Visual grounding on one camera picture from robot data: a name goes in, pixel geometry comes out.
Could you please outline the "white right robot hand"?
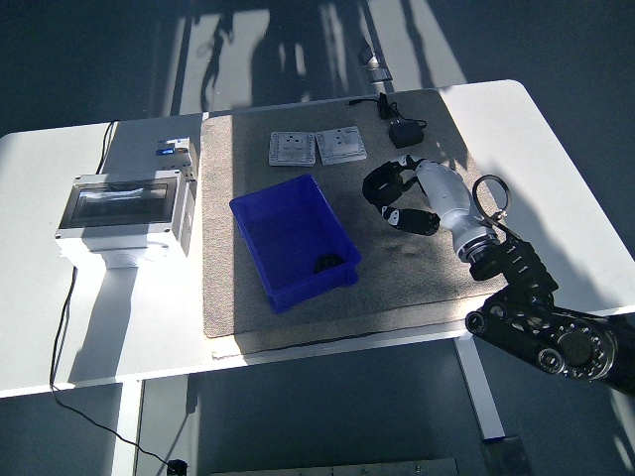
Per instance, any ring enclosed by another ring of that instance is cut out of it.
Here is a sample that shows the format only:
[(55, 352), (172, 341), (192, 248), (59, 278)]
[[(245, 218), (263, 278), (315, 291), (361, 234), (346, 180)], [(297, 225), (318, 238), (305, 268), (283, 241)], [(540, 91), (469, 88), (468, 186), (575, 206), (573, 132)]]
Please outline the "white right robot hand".
[[(394, 207), (393, 203), (415, 184), (432, 209)], [(424, 236), (435, 234), (440, 227), (449, 230), (453, 250), (464, 263), (496, 241), (491, 228), (481, 223), (461, 175), (440, 163), (410, 155), (388, 161), (364, 179), (362, 194), (397, 230)]]

